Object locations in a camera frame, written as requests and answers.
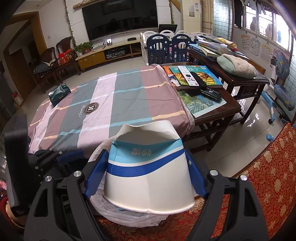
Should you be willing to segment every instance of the tv stand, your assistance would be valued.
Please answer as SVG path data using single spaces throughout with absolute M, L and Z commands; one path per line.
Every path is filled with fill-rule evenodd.
M 140 44 L 140 40 L 134 40 L 134 41 L 125 40 L 125 41 L 113 43 L 111 46 L 106 45 L 106 47 L 103 49 L 98 49 L 95 51 L 91 51 L 87 54 L 83 54 L 82 56 L 79 56 L 78 58 L 76 58 L 76 61 L 78 61 L 78 64 L 81 70 L 84 71 L 86 68 L 95 66 L 97 64 L 102 64 L 111 60 L 120 59 L 128 56 L 131 56 L 133 58 L 135 55 L 142 54 L 141 46 L 139 44 Z M 120 56 L 112 59 L 106 59 L 107 50 L 112 50 L 117 48 L 118 49 L 125 48 L 126 54 L 124 56 Z

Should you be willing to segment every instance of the white remote control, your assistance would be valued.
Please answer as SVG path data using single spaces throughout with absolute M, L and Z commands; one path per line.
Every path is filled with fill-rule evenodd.
M 187 81 L 187 83 L 189 84 L 189 86 L 199 86 L 195 78 L 192 76 L 192 74 L 189 72 L 189 70 L 185 66 L 179 65 L 178 68 L 181 74 L 183 75 L 183 77 L 185 78 L 185 80 Z

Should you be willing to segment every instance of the cabinet drawer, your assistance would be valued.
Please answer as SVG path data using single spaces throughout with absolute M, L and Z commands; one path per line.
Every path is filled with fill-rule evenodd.
M 104 51 L 91 54 L 78 60 L 81 69 L 86 69 L 91 66 L 104 63 L 106 61 Z

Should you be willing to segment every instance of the black remote control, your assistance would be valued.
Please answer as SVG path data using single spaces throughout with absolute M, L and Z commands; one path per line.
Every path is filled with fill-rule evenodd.
M 217 101 L 221 100 L 221 94 L 209 87 L 207 87 L 207 84 L 194 72 L 190 72 L 193 78 L 195 78 L 196 82 L 199 84 L 201 87 L 200 91 L 202 94 L 206 95 L 207 97 L 213 98 Z

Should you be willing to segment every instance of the television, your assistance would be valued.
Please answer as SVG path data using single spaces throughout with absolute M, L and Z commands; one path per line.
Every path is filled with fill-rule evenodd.
M 82 8 L 82 13 L 90 41 L 134 29 L 158 28 L 156 0 L 100 1 Z

